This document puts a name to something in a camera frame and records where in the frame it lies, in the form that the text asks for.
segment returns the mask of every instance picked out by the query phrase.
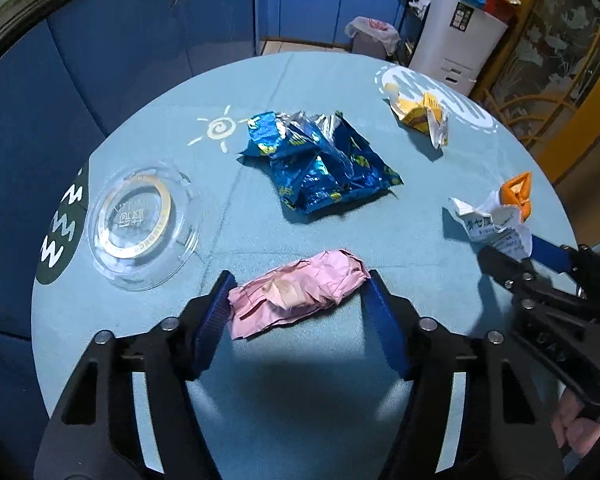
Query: white appliance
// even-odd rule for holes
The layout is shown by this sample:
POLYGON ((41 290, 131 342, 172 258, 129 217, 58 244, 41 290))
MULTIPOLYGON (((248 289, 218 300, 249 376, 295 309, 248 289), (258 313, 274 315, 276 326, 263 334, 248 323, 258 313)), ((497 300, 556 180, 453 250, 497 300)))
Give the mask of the white appliance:
POLYGON ((431 0, 409 68, 468 96, 505 30, 506 23, 461 0, 431 0))

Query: table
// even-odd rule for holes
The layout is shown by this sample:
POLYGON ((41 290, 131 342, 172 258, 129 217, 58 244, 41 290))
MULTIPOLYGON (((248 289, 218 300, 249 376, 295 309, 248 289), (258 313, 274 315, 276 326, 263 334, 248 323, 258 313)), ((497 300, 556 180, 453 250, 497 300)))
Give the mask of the table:
MULTIPOLYGON (((182 83, 139 110, 91 155, 88 176, 81 176, 88 180, 89 200, 122 166, 155 160, 170 160, 203 195, 196 253, 161 286, 126 292, 93 267, 87 229, 76 237, 64 271, 33 289, 33 351, 50 414, 98 330, 109 328, 117 336, 144 332, 176 316, 189 298, 208 293, 222 269, 243 283, 325 249, 347 248, 362 257, 394 294, 410 298, 422 316, 453 332, 483 336, 502 328, 510 295, 480 274, 462 225, 447 210, 448 198, 478 205, 522 171, 534 174, 532 231, 555 244, 575 244, 552 186, 512 134, 442 84, 369 57, 277 54, 182 83), (407 97, 429 89, 449 110, 450 141, 443 156, 428 137, 394 119, 380 91, 390 80, 407 97), (265 173, 238 161, 248 140, 244 119, 266 110, 341 110, 404 185, 358 209, 312 222, 283 209, 265 173)), ((70 189, 65 202, 78 192, 70 189)), ((574 290, 563 276, 554 276, 554 283, 574 290)), ((547 376, 537 371, 535 377, 548 395, 547 376)), ((457 374, 439 468, 453 462, 463 385, 464 376, 457 374)), ((386 364, 357 295, 327 316, 254 340, 231 341, 225 331, 209 371, 189 384, 225 480, 376 478, 409 390, 386 364)), ((134 391, 145 460, 161 470, 141 374, 134 377, 134 391)))

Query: clear plastic lid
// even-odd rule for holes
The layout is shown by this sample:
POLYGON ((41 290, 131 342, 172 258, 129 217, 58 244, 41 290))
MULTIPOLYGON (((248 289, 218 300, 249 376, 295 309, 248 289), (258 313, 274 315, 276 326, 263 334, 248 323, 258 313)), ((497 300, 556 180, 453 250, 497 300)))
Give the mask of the clear plastic lid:
POLYGON ((202 200, 188 176, 157 162, 116 174, 87 215, 95 267, 126 290, 147 290, 191 256, 202 200))

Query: black label sticker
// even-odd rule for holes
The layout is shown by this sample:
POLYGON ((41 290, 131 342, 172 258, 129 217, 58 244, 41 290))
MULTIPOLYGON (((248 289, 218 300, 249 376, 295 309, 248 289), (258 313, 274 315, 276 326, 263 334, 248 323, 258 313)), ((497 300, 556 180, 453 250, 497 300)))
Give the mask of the black label sticker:
POLYGON ((469 20, 474 15, 474 10, 475 9, 473 7, 469 7, 468 5, 459 2, 456 5, 456 12, 454 12, 454 16, 451 18, 449 27, 456 28, 462 32, 466 31, 466 28, 469 25, 469 20))
POLYGON ((36 279, 42 285, 53 283, 69 265, 78 246, 89 206, 89 163, 78 172, 66 190, 49 224, 42 248, 36 279))

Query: trash bag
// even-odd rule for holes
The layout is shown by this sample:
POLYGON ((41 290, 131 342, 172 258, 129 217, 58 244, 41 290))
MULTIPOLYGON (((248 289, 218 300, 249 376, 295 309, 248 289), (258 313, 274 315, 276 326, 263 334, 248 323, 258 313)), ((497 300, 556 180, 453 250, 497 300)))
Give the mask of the trash bag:
POLYGON ((400 34, 398 34, 393 25, 379 20, 372 20, 371 18, 364 18, 363 16, 353 19, 344 28, 344 33, 350 38, 353 38, 359 32, 380 41, 384 45, 388 56, 395 52, 400 41, 400 34))

